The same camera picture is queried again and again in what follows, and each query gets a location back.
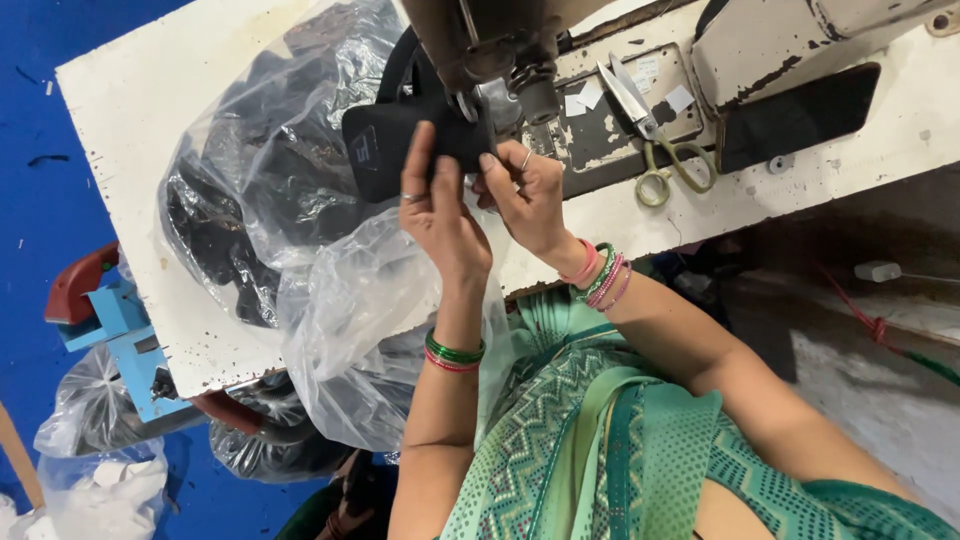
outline green bangle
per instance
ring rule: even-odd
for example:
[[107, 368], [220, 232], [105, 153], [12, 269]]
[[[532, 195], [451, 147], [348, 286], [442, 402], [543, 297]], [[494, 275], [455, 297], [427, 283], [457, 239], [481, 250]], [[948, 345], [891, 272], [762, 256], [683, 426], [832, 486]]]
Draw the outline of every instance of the green bangle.
[[444, 347], [433, 338], [433, 330], [435, 330], [435, 328], [430, 329], [430, 331], [426, 333], [426, 348], [433, 356], [441, 360], [455, 364], [475, 364], [483, 358], [484, 353], [487, 351], [487, 344], [484, 343], [483, 339], [480, 340], [480, 350], [476, 353], [465, 353]]
[[600, 288], [600, 285], [603, 284], [604, 280], [607, 278], [607, 275], [610, 274], [611, 270], [613, 270], [613, 260], [616, 258], [616, 250], [613, 248], [613, 244], [611, 244], [610, 242], [597, 244], [596, 250], [597, 251], [607, 250], [607, 262], [604, 263], [603, 271], [600, 272], [600, 275], [597, 276], [597, 279], [593, 280], [593, 283], [591, 283], [586, 290], [582, 290], [577, 288], [574, 285], [571, 285], [570, 296], [573, 297], [573, 300], [582, 301], [589, 298], [591, 294], [593, 294], [594, 292], [596, 292], [598, 288]]

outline woman's right hand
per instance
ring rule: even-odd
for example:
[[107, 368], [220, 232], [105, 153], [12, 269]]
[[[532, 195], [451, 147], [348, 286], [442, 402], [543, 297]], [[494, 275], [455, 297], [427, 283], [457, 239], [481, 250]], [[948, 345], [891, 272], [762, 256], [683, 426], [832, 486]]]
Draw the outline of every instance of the woman's right hand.
[[564, 167], [515, 140], [498, 144], [496, 151], [499, 159], [480, 156], [483, 172], [474, 185], [478, 206], [496, 205], [518, 244], [561, 274], [576, 274], [587, 250], [564, 226]]

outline white paper tag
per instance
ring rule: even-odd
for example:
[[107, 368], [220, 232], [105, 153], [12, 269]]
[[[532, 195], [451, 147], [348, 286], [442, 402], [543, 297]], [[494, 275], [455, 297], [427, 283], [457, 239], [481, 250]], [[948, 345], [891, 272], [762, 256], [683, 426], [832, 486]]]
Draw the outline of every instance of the white paper tag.
[[597, 102], [599, 102], [600, 98], [602, 97], [603, 90], [601, 90], [591, 81], [587, 81], [587, 85], [584, 86], [584, 89], [580, 90], [580, 95], [577, 96], [577, 101], [586, 106], [587, 109], [593, 110], [593, 108], [597, 106]]
[[647, 79], [642, 75], [634, 75], [632, 79], [634, 80], [634, 84], [636, 85], [636, 88], [640, 90], [641, 94], [645, 94], [650, 91], [650, 79]]
[[660, 74], [660, 65], [656, 58], [641, 58], [636, 61], [636, 74], [640, 77], [656, 77]]
[[686, 109], [694, 101], [696, 100], [683, 85], [677, 86], [672, 92], [666, 94], [666, 102], [670, 104], [670, 109], [673, 109], [674, 112]]
[[564, 105], [566, 109], [566, 117], [571, 116], [580, 116], [581, 114], [587, 114], [587, 106], [577, 101], [580, 99], [580, 94], [567, 94], [564, 96]]

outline woman's left hand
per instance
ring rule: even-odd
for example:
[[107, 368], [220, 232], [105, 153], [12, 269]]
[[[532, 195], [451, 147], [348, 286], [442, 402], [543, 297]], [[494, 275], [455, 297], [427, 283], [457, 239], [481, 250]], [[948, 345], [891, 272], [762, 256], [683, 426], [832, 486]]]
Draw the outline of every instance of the woman's left hand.
[[487, 284], [493, 255], [487, 236], [464, 204], [464, 177], [454, 158], [437, 159], [433, 182], [426, 174], [436, 130], [420, 122], [400, 175], [400, 226], [437, 265], [444, 288]]

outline blue floor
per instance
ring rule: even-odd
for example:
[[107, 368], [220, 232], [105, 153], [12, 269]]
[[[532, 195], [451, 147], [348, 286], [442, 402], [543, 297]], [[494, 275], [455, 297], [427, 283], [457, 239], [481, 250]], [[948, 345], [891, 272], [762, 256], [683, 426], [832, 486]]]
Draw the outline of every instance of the blue floor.
[[[34, 464], [36, 429], [53, 411], [60, 378], [81, 357], [43, 322], [50, 281], [116, 238], [59, 89], [54, 84], [47, 96], [46, 81], [58, 65], [186, 3], [0, 0], [0, 401]], [[28, 166], [43, 155], [69, 160]], [[272, 537], [322, 485], [236, 479], [211, 454], [206, 426], [168, 435], [166, 444], [180, 515], [168, 509], [156, 538]], [[0, 492], [29, 508], [2, 455]]]

